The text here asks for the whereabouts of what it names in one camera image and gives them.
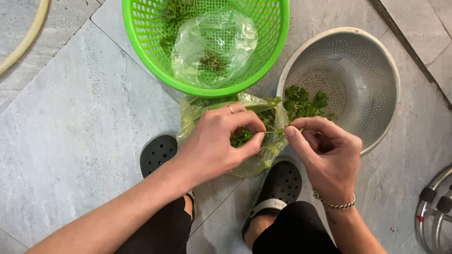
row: plastic bag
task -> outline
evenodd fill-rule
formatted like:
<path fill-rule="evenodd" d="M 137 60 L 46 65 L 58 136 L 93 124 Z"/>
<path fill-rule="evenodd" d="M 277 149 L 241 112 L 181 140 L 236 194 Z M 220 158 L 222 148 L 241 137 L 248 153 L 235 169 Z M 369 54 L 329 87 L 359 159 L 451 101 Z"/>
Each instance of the plastic bag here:
<path fill-rule="evenodd" d="M 180 27 L 171 54 L 174 76 L 216 89 L 246 71 L 257 41 L 253 19 L 234 9 L 190 19 Z"/>
<path fill-rule="evenodd" d="M 224 105 L 240 101 L 245 108 L 258 113 L 273 108 L 273 129 L 283 129 L 289 125 L 289 119 L 284 107 L 280 103 L 268 102 L 250 94 L 239 93 L 223 98 L 199 98 L 186 96 L 180 101 L 180 124 L 181 130 L 177 134 L 177 142 L 181 147 L 185 139 L 195 128 L 198 119 L 209 109 L 220 108 Z M 230 174 L 247 177 L 258 174 L 263 169 L 269 168 L 279 153 L 287 146 L 288 142 L 284 135 L 266 134 L 266 140 L 260 152 L 245 160 L 240 166 L 232 170 Z"/>

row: chain bracelet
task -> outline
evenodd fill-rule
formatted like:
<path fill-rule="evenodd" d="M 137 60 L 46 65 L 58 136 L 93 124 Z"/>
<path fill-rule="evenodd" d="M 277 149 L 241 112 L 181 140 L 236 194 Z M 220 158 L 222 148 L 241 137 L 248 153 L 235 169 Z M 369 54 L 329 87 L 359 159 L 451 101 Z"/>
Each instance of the chain bracelet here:
<path fill-rule="evenodd" d="M 355 194 L 354 193 L 353 193 L 353 200 L 350 203 L 348 203 L 346 205 L 332 205 L 332 204 L 329 204 L 328 202 L 326 202 L 325 200 L 323 200 L 320 197 L 319 193 L 314 189 L 314 187 L 312 187 L 312 191 L 314 192 L 313 196 L 315 199 L 320 200 L 322 202 L 322 204 L 326 205 L 327 207 L 329 207 L 331 209 L 342 209 L 343 210 L 343 209 L 347 209 L 347 208 L 350 208 L 355 205 Z"/>

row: ring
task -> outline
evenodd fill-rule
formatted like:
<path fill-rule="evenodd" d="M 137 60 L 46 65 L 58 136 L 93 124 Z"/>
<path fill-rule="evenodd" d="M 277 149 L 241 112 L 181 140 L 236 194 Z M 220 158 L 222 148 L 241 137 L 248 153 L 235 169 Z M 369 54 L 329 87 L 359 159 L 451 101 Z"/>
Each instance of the ring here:
<path fill-rule="evenodd" d="M 228 107 L 229 107 L 229 109 L 231 110 L 231 114 L 233 114 L 233 113 L 234 113 L 234 110 L 232 109 L 232 107 L 231 107 L 231 106 L 229 106 L 229 105 L 226 105 L 226 106 L 228 106 Z"/>

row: green plastic basket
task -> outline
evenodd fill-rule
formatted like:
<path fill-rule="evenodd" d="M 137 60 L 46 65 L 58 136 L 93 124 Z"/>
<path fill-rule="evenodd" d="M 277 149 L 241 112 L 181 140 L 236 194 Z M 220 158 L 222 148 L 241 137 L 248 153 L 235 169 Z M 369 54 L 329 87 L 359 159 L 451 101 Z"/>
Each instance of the green plastic basket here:
<path fill-rule="evenodd" d="M 122 0 L 122 14 L 135 52 L 158 78 L 186 94 L 199 97 L 223 97 L 241 92 L 255 84 L 273 66 L 283 50 L 289 30 L 288 0 L 198 0 L 206 12 L 222 7 L 234 8 L 252 17 L 259 41 L 250 65 L 240 78 L 217 89 L 202 89 L 174 78 L 171 56 L 163 53 L 160 37 L 165 24 L 161 11 L 166 0 Z"/>

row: hose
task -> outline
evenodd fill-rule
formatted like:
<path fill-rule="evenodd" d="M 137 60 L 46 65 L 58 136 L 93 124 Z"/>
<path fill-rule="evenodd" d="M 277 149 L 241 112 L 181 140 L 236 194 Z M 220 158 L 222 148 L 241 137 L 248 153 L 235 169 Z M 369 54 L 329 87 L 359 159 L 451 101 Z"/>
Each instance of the hose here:
<path fill-rule="evenodd" d="M 41 0 L 39 2 L 38 11 L 36 12 L 36 16 L 34 17 L 34 21 L 31 24 L 30 29 L 28 30 L 25 37 L 19 43 L 19 45 L 11 52 L 7 58 L 0 63 L 0 75 L 7 70 L 11 65 L 13 65 L 19 57 L 23 55 L 23 53 L 28 49 L 33 40 L 36 38 L 39 30 L 41 29 L 42 23 L 46 17 L 47 9 L 49 7 L 49 0 Z"/>

